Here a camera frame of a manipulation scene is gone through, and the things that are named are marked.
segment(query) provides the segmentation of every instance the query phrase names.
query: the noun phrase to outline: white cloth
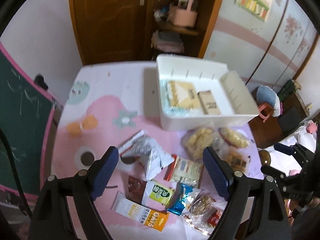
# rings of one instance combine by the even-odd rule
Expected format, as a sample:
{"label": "white cloth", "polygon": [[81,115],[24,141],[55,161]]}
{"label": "white cloth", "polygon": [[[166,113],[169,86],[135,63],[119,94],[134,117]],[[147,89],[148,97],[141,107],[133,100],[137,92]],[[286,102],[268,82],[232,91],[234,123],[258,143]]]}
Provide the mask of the white cloth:
{"label": "white cloth", "polygon": [[[281,141],[280,143],[287,146],[291,146],[291,145],[295,145],[297,142],[298,141],[295,138],[295,136],[291,135],[288,138]],[[289,175],[290,170],[301,171],[301,167],[299,163],[295,160],[293,156],[289,156],[284,153],[278,152],[274,149],[273,146],[270,146],[265,150],[269,152],[271,157],[270,166],[284,172],[286,176]]]}
{"label": "white cloth", "polygon": [[298,143],[300,143],[302,146],[304,146],[313,153],[316,151],[317,141],[310,133],[299,133]]}
{"label": "white cloth", "polygon": [[275,102],[275,106],[273,107],[272,116],[278,117],[280,113],[281,113],[280,100],[279,100],[279,97],[276,95],[276,102]]}

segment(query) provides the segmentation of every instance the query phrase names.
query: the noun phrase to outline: blue gripper pad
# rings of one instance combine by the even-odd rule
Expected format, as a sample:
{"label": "blue gripper pad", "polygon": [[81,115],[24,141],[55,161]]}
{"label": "blue gripper pad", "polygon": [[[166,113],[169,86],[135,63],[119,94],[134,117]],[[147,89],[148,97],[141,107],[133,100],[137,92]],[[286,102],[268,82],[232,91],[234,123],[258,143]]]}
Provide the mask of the blue gripper pad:
{"label": "blue gripper pad", "polygon": [[293,155],[294,154],[294,149],[290,146],[287,145],[283,145],[281,143],[275,143],[275,145],[273,146],[274,149],[278,152],[287,154],[287,155]]}
{"label": "blue gripper pad", "polygon": [[208,148],[209,147],[207,147],[203,151],[204,166],[207,169],[209,176],[210,176],[219,196],[223,197],[226,201],[228,201],[228,199],[230,197],[228,188],[233,183],[233,178],[229,176],[229,179],[228,179],[226,177],[226,175],[223,173],[222,169],[220,168],[218,161],[213,157],[212,153],[210,153]]}
{"label": "blue gripper pad", "polygon": [[95,163],[93,163],[90,167],[90,169],[93,169],[92,171],[89,169],[89,173],[92,172],[91,176],[93,176],[91,191],[92,200],[96,200],[97,197],[102,196],[111,175],[118,164],[118,160],[118,149],[111,146],[100,160],[95,161],[97,164],[94,165]]}

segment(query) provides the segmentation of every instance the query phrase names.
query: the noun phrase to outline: white plastic storage box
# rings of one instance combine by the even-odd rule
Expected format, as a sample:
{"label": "white plastic storage box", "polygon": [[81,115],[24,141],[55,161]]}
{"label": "white plastic storage box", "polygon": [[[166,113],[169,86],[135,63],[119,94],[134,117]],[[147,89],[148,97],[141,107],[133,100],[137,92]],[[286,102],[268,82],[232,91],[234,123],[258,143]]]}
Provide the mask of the white plastic storage box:
{"label": "white plastic storage box", "polygon": [[[215,127],[241,126],[259,115],[258,107],[236,71],[211,60],[159,55],[157,79],[161,126],[167,131],[189,130],[212,122]],[[163,110],[160,80],[190,82],[197,92],[211,90],[221,115],[174,116]]]}

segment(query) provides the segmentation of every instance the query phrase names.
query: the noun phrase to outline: screw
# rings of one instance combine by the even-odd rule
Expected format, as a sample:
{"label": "screw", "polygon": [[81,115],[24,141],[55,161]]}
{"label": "screw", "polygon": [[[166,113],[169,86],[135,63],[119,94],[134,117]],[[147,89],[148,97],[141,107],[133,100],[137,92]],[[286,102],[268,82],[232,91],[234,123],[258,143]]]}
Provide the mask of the screw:
{"label": "screw", "polygon": [[235,171],[235,176],[238,177],[238,178],[241,178],[243,173],[241,171]]}
{"label": "screw", "polygon": [[78,172],[78,175],[81,176],[81,177],[83,177],[83,176],[87,175],[87,173],[88,173],[87,170],[80,170],[80,171]]}
{"label": "screw", "polygon": [[266,179],[267,179],[267,181],[269,181],[269,182],[273,182],[273,177],[271,177],[271,176],[267,176]]}
{"label": "screw", "polygon": [[48,180],[48,181],[53,181],[55,178],[56,178],[56,176],[50,175],[50,176],[47,178],[47,180]]}

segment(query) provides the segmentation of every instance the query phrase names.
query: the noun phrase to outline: pink tablecloth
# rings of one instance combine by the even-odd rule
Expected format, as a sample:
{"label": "pink tablecloth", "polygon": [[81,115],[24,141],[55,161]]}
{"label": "pink tablecloth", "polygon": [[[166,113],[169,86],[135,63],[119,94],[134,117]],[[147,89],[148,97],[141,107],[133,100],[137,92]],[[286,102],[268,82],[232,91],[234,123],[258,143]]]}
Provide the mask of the pink tablecloth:
{"label": "pink tablecloth", "polygon": [[[83,67],[65,105],[55,140],[52,157],[52,173],[58,178],[74,176],[86,168],[80,161],[81,154],[91,151],[95,159],[100,159],[109,146],[120,146],[139,130],[155,138],[169,153],[188,157],[180,145],[184,132],[167,132],[160,127],[159,103],[155,62],[124,62],[99,64]],[[253,138],[248,125],[238,127]],[[245,152],[252,158],[249,176],[263,178],[260,160],[255,144]],[[165,186],[164,169],[156,180]],[[94,203],[114,239],[206,239],[200,233],[185,227],[180,218],[170,214],[162,232],[147,228],[133,220],[110,210],[116,192],[127,190],[128,175],[143,178],[143,168],[138,164],[125,165],[119,161],[108,185],[118,185],[116,189],[106,189],[103,196]],[[210,190],[217,200],[222,200],[205,171],[201,188]],[[68,199],[70,212],[77,235],[85,239],[72,198]],[[150,207],[163,209],[161,204],[150,200]]]}

